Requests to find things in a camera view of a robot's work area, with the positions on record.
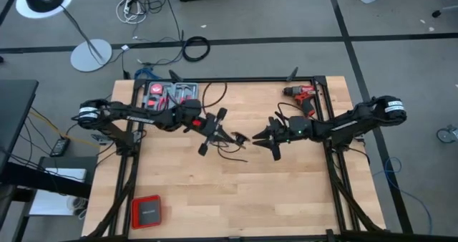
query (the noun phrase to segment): black metal frame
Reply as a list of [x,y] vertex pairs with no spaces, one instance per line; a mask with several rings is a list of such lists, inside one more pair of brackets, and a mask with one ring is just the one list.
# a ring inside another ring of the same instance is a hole
[[[186,79],[186,82],[197,82],[197,83],[206,83],[206,82],[285,82],[286,77],[229,77],[229,78],[197,78],[197,79]],[[324,102],[326,104],[326,110],[328,113],[328,116],[330,118],[334,117],[333,113],[333,108],[331,104],[331,98],[328,90],[328,85],[326,82],[326,77],[324,76],[315,76],[315,77],[295,77],[293,79],[294,82],[310,82],[316,90],[318,90],[318,86],[321,86],[321,91],[324,96]],[[144,85],[149,84],[150,82],[154,82],[154,80],[144,80],[144,79],[138,79],[135,80],[134,83],[134,90],[132,93],[132,100],[131,100],[131,105],[136,105],[137,104],[137,98],[140,93],[140,88],[143,87]],[[161,82],[176,82],[173,79],[161,79]],[[321,109],[321,99],[319,95],[316,96],[315,98],[315,103],[316,103],[316,112],[318,115],[319,120],[324,120],[323,117],[323,109]],[[132,122],[129,121],[127,125],[127,130],[129,132],[132,132]],[[141,132],[143,130],[143,124],[139,124],[138,130]],[[341,197],[340,197],[340,191],[338,185],[334,183],[333,179],[333,174],[336,175],[336,169],[333,164],[333,155],[332,155],[332,148],[331,146],[327,143],[323,143],[323,148],[325,151],[326,155],[326,163],[328,166],[328,171],[329,171],[329,178],[330,178],[330,183],[331,183],[331,189],[333,193],[333,201],[334,205],[336,208],[336,217],[338,221],[338,227],[341,233],[347,232],[347,231],[352,231],[347,229],[346,225],[346,220],[344,217],[344,210],[343,206],[341,203]],[[137,179],[137,170],[138,170],[138,162],[139,162],[139,155],[136,155],[133,157],[133,162],[132,162],[132,172],[135,172],[134,177],[135,179],[133,180],[134,184]],[[345,164],[345,159],[343,153],[337,152],[338,156],[338,163],[340,166],[340,174],[343,179],[342,184],[340,184],[340,189],[344,189],[348,195],[351,197],[351,186],[350,186],[350,180],[349,180],[349,174],[346,169],[346,164]],[[125,172],[127,168],[127,158],[129,155],[122,155],[121,156],[121,165],[120,165],[120,170],[118,173],[118,179],[117,179],[117,186],[116,186],[116,193],[115,197],[119,195],[123,184],[124,184],[124,179],[125,179]],[[127,199],[131,201],[134,197],[135,194],[135,186],[133,186],[133,189],[130,191]],[[361,212],[360,207],[357,205],[356,202],[353,201],[353,203],[349,203],[349,213],[350,213],[350,219],[351,219],[351,225],[353,229],[358,232],[360,231],[359,227],[359,221],[355,212],[355,208],[358,208]],[[128,237],[129,235],[129,230],[130,230],[130,207],[126,207],[125,211],[125,217],[124,217],[124,225],[122,228],[122,236]],[[109,227],[109,236],[113,236],[116,234],[115,227],[117,226],[117,215],[114,217],[112,220],[110,227]],[[331,230],[326,231],[326,235],[317,235],[317,236],[263,236],[263,237],[243,237],[243,238],[151,238],[151,239],[135,239],[135,240],[129,240],[129,241],[332,241],[333,239],[337,239],[338,236],[334,238],[334,235]]]

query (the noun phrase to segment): cordless drill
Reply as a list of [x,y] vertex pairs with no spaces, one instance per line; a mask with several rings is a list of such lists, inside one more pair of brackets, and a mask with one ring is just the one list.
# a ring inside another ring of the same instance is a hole
[[283,94],[293,97],[306,117],[311,117],[313,114],[315,114],[315,109],[311,104],[311,100],[313,97],[315,97],[316,94],[313,86],[301,85],[297,87],[287,87],[283,89]]

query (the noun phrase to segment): screwdriver set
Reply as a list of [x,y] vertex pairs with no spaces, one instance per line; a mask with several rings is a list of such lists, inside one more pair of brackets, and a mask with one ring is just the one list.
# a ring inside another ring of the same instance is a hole
[[145,95],[145,107],[150,110],[166,110],[185,100],[197,99],[198,84],[189,82],[151,82]]

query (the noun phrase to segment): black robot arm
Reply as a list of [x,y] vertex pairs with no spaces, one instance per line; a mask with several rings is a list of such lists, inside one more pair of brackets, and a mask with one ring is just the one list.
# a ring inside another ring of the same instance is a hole
[[274,160],[280,160],[279,145],[284,142],[302,139],[323,142],[330,139],[333,148],[343,149],[359,135],[376,127],[399,125],[406,119],[400,99],[391,96],[373,97],[370,102],[359,103],[354,109],[328,121],[294,116],[285,125],[286,122],[269,117],[269,125],[253,137],[258,139],[253,144],[272,150]]
[[127,153],[133,155],[138,152],[139,137],[131,132],[122,131],[112,122],[115,120],[131,120],[145,124],[155,125],[161,130],[172,132],[185,126],[184,132],[196,131],[206,137],[199,148],[199,154],[205,155],[208,144],[211,142],[229,142],[243,146],[247,140],[237,133],[235,140],[229,136],[220,124],[227,110],[220,108],[218,115],[208,113],[200,117],[201,104],[199,100],[186,100],[167,110],[148,110],[140,107],[125,105],[121,102],[108,102],[106,100],[88,100],[80,105],[79,114],[74,120],[87,130],[99,130],[109,137],[117,147],[117,154]]

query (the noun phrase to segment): wooden table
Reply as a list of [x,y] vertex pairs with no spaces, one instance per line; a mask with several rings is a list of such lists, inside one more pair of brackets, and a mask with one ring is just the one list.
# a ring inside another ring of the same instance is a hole
[[[344,77],[327,77],[327,82],[334,114],[353,108]],[[208,111],[215,114],[219,107],[227,108],[223,121],[226,132],[251,137],[265,128],[269,116],[275,116],[278,102],[293,103],[281,90],[300,84],[305,83],[231,82],[224,99]],[[205,85],[200,84],[200,96]],[[132,88],[133,81],[116,81],[112,99],[129,104]],[[213,84],[205,104],[214,102],[222,91],[222,83]],[[300,115],[292,107],[282,110],[287,116]],[[126,121],[116,124],[126,127]],[[246,150],[227,155],[249,161],[242,163],[221,158],[215,147],[209,147],[205,157],[198,155],[205,138],[195,132],[163,132],[152,125],[145,125],[145,129],[135,197],[160,195],[162,224],[131,230],[130,238],[302,236],[324,234],[328,228],[338,233],[321,143],[304,140],[281,145],[282,159],[278,162],[273,161],[269,150],[248,143]],[[351,147],[364,150],[357,142]],[[356,201],[375,224],[384,227],[366,158],[354,151],[344,155]],[[95,229],[111,206],[119,166],[120,157],[112,156],[97,168],[83,235]],[[343,207],[351,227],[345,200]],[[125,204],[119,214],[118,233],[124,210]]]

